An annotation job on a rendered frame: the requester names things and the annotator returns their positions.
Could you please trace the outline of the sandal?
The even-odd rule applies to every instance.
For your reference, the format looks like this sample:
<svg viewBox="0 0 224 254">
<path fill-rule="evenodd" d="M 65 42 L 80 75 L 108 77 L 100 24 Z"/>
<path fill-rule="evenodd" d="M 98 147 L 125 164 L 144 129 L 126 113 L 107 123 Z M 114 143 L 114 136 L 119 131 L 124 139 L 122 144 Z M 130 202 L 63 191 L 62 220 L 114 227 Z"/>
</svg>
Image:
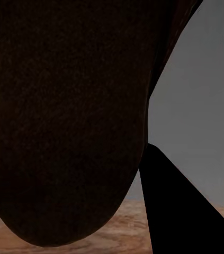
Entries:
<svg viewBox="0 0 224 254">
<path fill-rule="evenodd" d="M 0 0 L 0 218 L 50 248 L 105 226 L 149 99 L 203 0 Z"/>
</svg>

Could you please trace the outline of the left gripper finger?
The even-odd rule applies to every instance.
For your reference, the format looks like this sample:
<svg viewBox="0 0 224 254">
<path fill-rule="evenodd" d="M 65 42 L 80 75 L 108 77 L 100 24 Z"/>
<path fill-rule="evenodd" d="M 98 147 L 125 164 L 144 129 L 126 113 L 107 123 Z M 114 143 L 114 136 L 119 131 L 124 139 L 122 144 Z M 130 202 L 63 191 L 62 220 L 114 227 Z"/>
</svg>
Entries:
<svg viewBox="0 0 224 254">
<path fill-rule="evenodd" d="M 224 254 L 224 217 L 158 147 L 139 171 L 153 254 Z"/>
</svg>

